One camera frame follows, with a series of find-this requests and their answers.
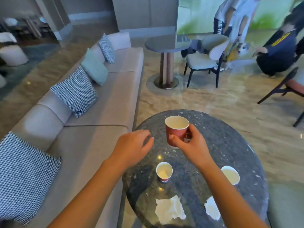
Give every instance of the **napkin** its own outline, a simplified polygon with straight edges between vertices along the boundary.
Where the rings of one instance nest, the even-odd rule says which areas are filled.
[[[155,214],[162,225],[169,224],[172,218],[180,217],[182,220],[186,218],[177,195],[170,199],[156,199],[156,204]]]
[[[221,218],[221,214],[217,208],[215,200],[213,196],[207,199],[207,202],[204,204],[206,213],[211,216],[214,220],[219,220]]]

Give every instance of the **dark wooden chair frame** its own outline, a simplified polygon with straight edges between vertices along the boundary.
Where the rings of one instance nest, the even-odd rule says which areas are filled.
[[[285,96],[289,92],[293,92],[301,97],[304,98],[304,94],[286,86],[286,88],[281,89],[283,85],[285,85],[289,80],[293,79],[295,75],[297,74],[298,67],[294,68],[285,78],[284,80],[276,87],[274,88],[269,94],[267,94],[265,97],[263,97],[258,104],[262,103],[265,101],[267,98],[269,98],[271,95],[276,94],[276,93],[282,93],[282,96]],[[304,119],[304,112],[301,114],[301,116],[298,118],[298,120],[293,124],[293,127],[297,127],[299,123]]]
[[[201,70],[208,70],[209,74],[210,72],[212,73],[215,73],[216,74],[216,83],[215,83],[215,87],[217,88],[218,87],[218,81],[219,81],[219,73],[220,73],[220,69],[221,69],[221,65],[222,65],[222,62],[223,62],[223,58],[224,58],[224,52],[222,53],[221,57],[219,58],[219,66],[217,68],[217,70],[215,70],[214,67],[212,68],[207,68],[207,69],[200,69],[199,71]],[[184,76],[186,75],[186,72],[187,72],[187,68],[188,68],[188,63],[186,63],[186,67],[185,67],[185,71],[184,71]],[[190,75],[189,75],[189,79],[188,79],[188,84],[187,84],[187,88],[189,87],[189,84],[190,84],[190,81],[191,81],[191,78],[192,78],[192,74],[194,71],[197,71],[196,69],[192,69],[191,67],[189,67],[191,69],[190,71]]]

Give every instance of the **black and white checkered pillow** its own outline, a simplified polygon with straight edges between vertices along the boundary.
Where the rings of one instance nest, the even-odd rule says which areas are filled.
[[[36,215],[61,165],[61,157],[9,132],[0,142],[0,220],[26,226]]]
[[[52,86],[51,91],[71,109],[76,118],[83,115],[98,98],[82,66],[66,80]]]
[[[101,40],[99,41],[99,46],[101,48],[103,55],[105,56],[105,59],[110,64],[113,64],[115,61],[114,49],[105,33],[103,34]]]

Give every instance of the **sofa armrest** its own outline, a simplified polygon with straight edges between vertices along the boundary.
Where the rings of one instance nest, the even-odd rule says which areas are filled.
[[[115,51],[118,49],[131,48],[129,32],[113,33],[113,34],[107,35],[107,37],[110,40],[110,42],[113,46],[113,49]]]

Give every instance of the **granite tabletop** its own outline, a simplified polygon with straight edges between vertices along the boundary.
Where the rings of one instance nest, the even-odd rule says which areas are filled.
[[[225,122],[208,114],[192,110],[169,110],[153,115],[142,122],[136,130],[150,130],[155,138],[148,155],[123,175],[123,186],[128,201],[147,228],[150,227],[225,227],[222,220],[213,220],[206,214],[204,203],[211,196],[207,183],[198,170],[185,158],[182,151],[166,142],[165,119],[179,115],[194,124],[204,136],[209,151],[218,167],[232,166],[240,174],[235,188],[260,216],[266,218],[268,207],[268,184],[259,158],[245,139]],[[161,183],[156,166],[166,161],[173,167],[168,183]],[[171,220],[162,226],[155,214],[155,199],[170,199],[177,195],[186,219]]]
[[[187,49],[191,40],[183,34],[169,34],[149,38],[145,42],[147,49],[158,53],[171,53]]]

